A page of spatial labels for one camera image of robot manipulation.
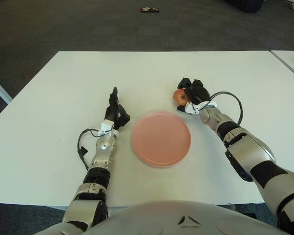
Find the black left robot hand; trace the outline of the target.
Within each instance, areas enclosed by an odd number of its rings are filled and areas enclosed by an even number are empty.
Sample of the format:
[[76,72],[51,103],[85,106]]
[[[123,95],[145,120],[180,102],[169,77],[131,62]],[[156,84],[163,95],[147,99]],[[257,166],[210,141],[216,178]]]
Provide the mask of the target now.
[[114,123],[113,129],[118,130],[130,121],[130,115],[119,103],[118,89],[114,87],[109,97],[109,106],[106,109],[105,118]]

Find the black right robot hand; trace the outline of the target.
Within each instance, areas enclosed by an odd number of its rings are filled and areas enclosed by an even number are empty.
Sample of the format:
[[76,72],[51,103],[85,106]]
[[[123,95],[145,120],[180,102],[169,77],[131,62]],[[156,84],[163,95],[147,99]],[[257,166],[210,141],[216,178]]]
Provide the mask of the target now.
[[200,111],[199,104],[210,100],[209,92],[204,88],[203,83],[195,79],[193,82],[189,78],[183,77],[177,85],[177,89],[182,89],[182,94],[188,98],[185,104],[178,104],[177,110],[188,114],[198,114]]

